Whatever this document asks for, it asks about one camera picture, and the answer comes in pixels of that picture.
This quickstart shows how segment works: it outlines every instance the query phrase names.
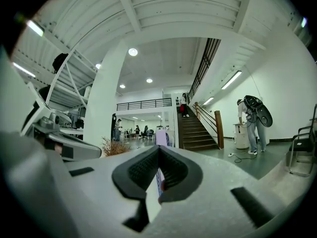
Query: dried plant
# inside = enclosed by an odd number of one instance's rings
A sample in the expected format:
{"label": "dried plant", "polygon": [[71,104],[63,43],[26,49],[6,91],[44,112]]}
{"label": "dried plant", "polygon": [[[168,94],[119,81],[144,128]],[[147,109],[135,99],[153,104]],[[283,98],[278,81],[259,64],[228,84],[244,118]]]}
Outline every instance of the dried plant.
{"label": "dried plant", "polygon": [[129,151],[129,148],[123,142],[111,141],[108,138],[102,137],[103,139],[103,156],[108,157],[117,155]]}

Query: chair seat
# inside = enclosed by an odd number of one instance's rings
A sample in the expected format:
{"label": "chair seat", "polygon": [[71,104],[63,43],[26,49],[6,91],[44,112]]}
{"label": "chair seat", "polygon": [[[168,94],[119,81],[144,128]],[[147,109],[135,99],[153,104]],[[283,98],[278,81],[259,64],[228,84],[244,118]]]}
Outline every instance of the chair seat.
{"label": "chair seat", "polygon": [[294,142],[295,152],[311,152],[313,149],[314,144],[312,144],[309,138],[298,139]]}

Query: fluorescent light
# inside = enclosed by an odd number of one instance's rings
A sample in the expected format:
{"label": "fluorescent light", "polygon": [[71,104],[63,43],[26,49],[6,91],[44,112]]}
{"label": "fluorescent light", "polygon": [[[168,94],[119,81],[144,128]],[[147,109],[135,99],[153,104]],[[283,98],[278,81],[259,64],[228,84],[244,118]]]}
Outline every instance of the fluorescent light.
{"label": "fluorescent light", "polygon": [[238,70],[233,76],[232,78],[222,87],[222,90],[226,89],[234,80],[236,80],[236,78],[238,76],[240,76],[240,74],[242,73],[242,71]]}
{"label": "fluorescent light", "polygon": [[43,30],[37,24],[35,24],[32,20],[29,20],[26,24],[39,36],[43,36]]}
{"label": "fluorescent light", "polygon": [[203,105],[207,105],[212,99],[213,97],[210,97]]}
{"label": "fluorescent light", "polygon": [[29,72],[28,70],[26,70],[25,68],[21,67],[20,65],[16,64],[15,62],[13,63],[13,65],[15,67],[17,67],[18,69],[20,69],[21,71],[23,71],[26,74],[29,74],[31,77],[35,77],[35,75],[31,72]]}
{"label": "fluorescent light", "polygon": [[135,48],[129,49],[129,55],[135,57],[138,54],[138,51]]}
{"label": "fluorescent light", "polygon": [[305,27],[307,24],[307,19],[305,17],[303,17],[303,20],[302,20],[302,27]]}

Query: white sneaker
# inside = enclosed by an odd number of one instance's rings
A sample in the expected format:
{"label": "white sneaker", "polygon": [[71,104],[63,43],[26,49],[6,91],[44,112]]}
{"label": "white sneaker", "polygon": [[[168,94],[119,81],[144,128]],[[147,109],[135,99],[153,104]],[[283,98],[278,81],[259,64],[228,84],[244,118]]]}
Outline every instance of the white sneaker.
{"label": "white sneaker", "polygon": [[248,151],[248,154],[257,155],[258,153],[257,153],[257,151],[255,150],[255,151]]}

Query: staircase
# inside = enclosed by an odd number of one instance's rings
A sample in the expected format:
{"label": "staircase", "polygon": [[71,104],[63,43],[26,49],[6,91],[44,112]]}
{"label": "staircase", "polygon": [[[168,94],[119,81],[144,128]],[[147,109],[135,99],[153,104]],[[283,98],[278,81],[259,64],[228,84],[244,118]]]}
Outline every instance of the staircase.
{"label": "staircase", "polygon": [[193,152],[219,149],[217,143],[189,108],[188,113],[189,117],[182,117],[181,114],[178,116],[181,119],[184,149]]}

